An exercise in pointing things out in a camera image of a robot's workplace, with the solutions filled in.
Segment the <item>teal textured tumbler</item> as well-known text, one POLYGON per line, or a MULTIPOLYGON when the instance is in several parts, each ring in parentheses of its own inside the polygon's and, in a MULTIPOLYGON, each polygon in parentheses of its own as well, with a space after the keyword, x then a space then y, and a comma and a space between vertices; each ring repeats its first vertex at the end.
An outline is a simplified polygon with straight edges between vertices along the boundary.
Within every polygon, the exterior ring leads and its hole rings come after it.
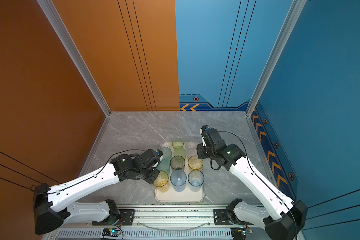
POLYGON ((164 171, 168 175, 170 175, 170 169, 171 169, 170 162, 168 160, 162 160, 160 164, 156 167, 156 169, 159 171, 164 171))
POLYGON ((163 147, 160 149, 160 151, 163 153, 163 157, 161 158, 162 161, 170 161, 172 158, 172 150, 168 147, 163 147))

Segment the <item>clear stemmed glass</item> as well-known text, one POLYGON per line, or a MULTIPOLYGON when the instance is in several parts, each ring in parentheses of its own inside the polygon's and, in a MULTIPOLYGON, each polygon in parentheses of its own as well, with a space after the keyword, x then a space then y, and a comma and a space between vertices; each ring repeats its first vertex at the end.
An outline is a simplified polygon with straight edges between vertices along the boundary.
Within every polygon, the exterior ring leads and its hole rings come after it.
POLYGON ((185 147, 188 149, 195 149, 197 147, 198 143, 193 141, 185 142, 185 147))

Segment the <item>yellow tumbler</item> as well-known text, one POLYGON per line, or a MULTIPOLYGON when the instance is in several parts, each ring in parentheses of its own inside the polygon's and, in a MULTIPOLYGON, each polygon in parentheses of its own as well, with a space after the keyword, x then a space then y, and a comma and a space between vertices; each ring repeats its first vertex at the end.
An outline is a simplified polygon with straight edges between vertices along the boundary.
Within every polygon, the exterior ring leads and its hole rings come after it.
POLYGON ((201 170, 204 166, 204 161, 199 159, 198 156, 191 156, 188 159, 188 166, 191 171, 193 170, 201 170))

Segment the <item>amber tall tumbler back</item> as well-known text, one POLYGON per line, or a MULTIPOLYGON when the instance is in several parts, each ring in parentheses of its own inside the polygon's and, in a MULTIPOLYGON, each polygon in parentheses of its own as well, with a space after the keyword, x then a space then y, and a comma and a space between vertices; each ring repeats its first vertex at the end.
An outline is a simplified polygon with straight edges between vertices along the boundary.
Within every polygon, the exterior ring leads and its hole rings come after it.
POLYGON ((169 182, 169 176, 167 172, 160 171, 153 185, 155 186, 156 190, 158 190, 161 193, 165 193, 169 189, 168 182, 169 182))

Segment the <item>light green dotted cup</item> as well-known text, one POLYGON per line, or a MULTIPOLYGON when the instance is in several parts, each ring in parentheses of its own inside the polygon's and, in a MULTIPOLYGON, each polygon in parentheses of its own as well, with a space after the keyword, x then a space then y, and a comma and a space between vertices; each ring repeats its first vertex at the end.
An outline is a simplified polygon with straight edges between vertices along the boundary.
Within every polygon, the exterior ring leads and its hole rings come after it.
POLYGON ((180 156, 185 159, 187 157, 187 151, 184 148, 175 148, 174 156, 180 156))

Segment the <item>dark smoky tumbler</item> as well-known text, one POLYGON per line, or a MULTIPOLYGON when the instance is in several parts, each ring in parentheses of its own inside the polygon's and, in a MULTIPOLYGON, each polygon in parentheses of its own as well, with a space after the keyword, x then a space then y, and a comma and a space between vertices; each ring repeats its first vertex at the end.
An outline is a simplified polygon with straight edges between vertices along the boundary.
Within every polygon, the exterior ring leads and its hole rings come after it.
POLYGON ((182 156, 174 156, 170 160, 170 166, 173 171, 183 170, 185 164, 186 164, 186 160, 182 156))

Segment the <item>small green faceted glass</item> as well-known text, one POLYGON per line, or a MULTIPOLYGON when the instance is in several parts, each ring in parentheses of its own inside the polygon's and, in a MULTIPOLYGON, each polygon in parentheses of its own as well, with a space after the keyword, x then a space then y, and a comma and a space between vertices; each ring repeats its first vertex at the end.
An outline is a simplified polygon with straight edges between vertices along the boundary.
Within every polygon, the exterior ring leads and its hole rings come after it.
POLYGON ((184 147, 184 141, 181 139, 175 139, 172 142, 172 147, 174 149, 179 149, 179 148, 183 148, 184 147))

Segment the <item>light blue clear tumbler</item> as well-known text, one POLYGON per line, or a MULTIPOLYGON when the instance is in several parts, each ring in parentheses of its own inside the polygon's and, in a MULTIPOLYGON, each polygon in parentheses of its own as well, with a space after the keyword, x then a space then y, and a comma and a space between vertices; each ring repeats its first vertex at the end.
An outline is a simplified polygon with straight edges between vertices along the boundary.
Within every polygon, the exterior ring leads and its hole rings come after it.
POLYGON ((198 192, 205 181, 204 174, 199 170, 193 170, 188 174, 188 182, 192 192, 198 192))

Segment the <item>grey-blue frosted tumbler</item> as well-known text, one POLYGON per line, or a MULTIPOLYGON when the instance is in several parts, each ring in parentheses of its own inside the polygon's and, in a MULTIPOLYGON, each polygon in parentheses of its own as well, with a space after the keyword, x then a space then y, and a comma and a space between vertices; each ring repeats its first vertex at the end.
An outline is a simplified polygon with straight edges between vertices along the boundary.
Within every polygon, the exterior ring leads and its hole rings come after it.
POLYGON ((183 170, 175 170, 171 173, 170 181, 176 192, 182 192, 186 186, 187 175, 183 170))

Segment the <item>small clear faceted glass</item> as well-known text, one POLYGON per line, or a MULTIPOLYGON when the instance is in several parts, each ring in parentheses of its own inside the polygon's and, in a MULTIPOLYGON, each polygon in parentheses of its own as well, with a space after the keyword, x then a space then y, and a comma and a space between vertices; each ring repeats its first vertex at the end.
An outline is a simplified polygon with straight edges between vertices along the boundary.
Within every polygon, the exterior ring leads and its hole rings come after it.
POLYGON ((160 144, 161 148, 171 148, 172 147, 172 142, 162 142, 160 144))

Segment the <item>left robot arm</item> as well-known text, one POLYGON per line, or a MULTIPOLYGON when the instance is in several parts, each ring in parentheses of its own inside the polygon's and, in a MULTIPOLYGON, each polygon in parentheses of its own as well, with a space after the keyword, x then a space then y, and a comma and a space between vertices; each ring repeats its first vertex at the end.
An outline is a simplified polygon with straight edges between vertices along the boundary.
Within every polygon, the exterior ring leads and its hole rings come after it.
POLYGON ((163 159, 160 150, 148 149, 141 154, 122 151, 110 156, 104 166, 72 181, 49 186, 41 184, 33 190, 35 233, 44 235, 64 224, 91 221, 94 225, 119 224, 122 215, 113 200, 80 203, 83 197, 124 180, 144 180, 153 184, 163 159))

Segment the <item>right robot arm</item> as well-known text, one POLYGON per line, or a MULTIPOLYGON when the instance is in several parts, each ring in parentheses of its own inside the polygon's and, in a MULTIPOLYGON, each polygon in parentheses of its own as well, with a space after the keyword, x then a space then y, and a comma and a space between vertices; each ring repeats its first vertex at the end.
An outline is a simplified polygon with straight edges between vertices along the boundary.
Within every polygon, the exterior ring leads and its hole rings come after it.
POLYGON ((262 207, 233 200, 226 208, 227 218, 236 225, 249 222, 265 230, 272 240, 296 240, 308 213, 302 201, 294 201, 275 187, 250 161, 245 148, 227 145, 220 132, 209 126, 200 130, 199 159, 210 159, 241 180, 260 200, 262 207))

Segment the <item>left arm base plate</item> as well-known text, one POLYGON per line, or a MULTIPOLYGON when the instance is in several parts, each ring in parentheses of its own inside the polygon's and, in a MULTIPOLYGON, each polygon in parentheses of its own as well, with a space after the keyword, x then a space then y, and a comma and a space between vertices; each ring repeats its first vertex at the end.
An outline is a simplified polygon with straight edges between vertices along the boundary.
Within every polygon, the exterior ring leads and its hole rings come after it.
POLYGON ((93 226, 131 226, 135 217, 134 209, 121 209, 117 214, 110 214, 101 222, 92 221, 93 226))

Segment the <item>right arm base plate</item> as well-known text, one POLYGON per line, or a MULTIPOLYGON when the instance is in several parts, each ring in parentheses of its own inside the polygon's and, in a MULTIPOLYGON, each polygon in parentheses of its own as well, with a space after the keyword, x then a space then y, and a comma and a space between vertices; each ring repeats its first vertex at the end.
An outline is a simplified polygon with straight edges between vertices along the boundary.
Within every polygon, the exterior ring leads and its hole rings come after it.
POLYGON ((244 222, 240 221, 233 215, 232 211, 227 209, 214 209, 214 224, 216 226, 232 225, 232 226, 243 226, 244 222))

